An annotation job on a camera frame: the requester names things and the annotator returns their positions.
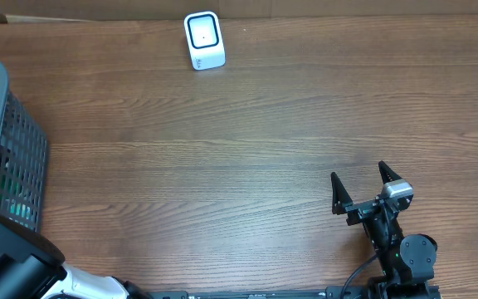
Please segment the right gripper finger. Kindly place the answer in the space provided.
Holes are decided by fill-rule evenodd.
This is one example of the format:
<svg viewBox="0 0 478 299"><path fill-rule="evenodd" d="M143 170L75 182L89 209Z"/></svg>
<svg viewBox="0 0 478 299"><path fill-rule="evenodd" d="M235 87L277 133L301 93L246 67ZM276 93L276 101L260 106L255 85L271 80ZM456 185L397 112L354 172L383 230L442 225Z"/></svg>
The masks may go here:
<svg viewBox="0 0 478 299"><path fill-rule="evenodd" d="M337 215L347 213L346 208L352 206L354 202L335 172L331 173L330 179L333 191L332 213Z"/></svg>
<svg viewBox="0 0 478 299"><path fill-rule="evenodd" d="M383 160L378 162L378 168L383 184L402 179L402 177L394 172Z"/></svg>

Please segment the teal tissue pack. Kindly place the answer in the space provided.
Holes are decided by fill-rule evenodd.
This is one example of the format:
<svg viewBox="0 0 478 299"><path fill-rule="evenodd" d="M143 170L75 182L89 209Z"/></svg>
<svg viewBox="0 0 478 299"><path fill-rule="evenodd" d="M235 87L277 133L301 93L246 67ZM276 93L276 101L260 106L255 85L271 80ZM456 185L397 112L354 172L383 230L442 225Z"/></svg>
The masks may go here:
<svg viewBox="0 0 478 299"><path fill-rule="evenodd" d="M9 204L9 211L11 214L24 218L26 220L31 219L31 208L23 203L11 202Z"/></svg>

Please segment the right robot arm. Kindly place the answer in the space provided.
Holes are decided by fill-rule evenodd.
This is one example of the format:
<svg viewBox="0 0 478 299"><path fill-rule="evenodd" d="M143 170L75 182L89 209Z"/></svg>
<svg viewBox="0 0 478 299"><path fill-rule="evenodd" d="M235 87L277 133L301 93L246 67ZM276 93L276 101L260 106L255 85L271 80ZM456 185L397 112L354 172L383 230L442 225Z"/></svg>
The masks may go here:
<svg viewBox="0 0 478 299"><path fill-rule="evenodd" d="M440 298L438 287L428 284L435 276L437 242L426 234L405 236L398 215L409 208L413 186L384 161L378 162L383 181L374 199L355 203L339 176L330 174L332 213L346 215L349 226L361 224L374 255L359 266L341 287L327 287L328 298Z"/></svg>

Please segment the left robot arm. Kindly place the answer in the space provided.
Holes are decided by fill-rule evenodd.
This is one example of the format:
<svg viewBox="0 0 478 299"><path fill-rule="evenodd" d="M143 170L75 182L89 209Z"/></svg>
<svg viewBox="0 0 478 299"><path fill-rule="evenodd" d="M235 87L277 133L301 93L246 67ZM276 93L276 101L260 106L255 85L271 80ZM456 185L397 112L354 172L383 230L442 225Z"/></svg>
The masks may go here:
<svg viewBox="0 0 478 299"><path fill-rule="evenodd" d="M0 213L0 298L150 298L130 281L66 264L64 254L33 229Z"/></svg>

